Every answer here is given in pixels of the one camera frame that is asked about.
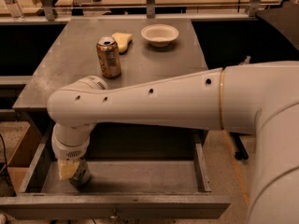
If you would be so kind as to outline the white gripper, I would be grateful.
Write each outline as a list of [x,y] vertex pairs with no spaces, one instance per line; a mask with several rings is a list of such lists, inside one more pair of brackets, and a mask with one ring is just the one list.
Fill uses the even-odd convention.
[[58,160],[59,178],[66,180],[71,178],[79,167],[79,160],[83,157],[90,144],[90,138],[87,138],[80,145],[68,146],[58,140],[54,133],[51,138],[51,145],[54,155]]

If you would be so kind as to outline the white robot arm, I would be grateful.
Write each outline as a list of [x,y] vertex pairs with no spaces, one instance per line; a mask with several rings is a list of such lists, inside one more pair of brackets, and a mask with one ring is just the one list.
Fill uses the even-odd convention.
[[246,224],[299,224],[299,62],[255,63],[111,90],[88,76],[47,110],[60,160],[82,157],[99,122],[224,129],[256,137]]

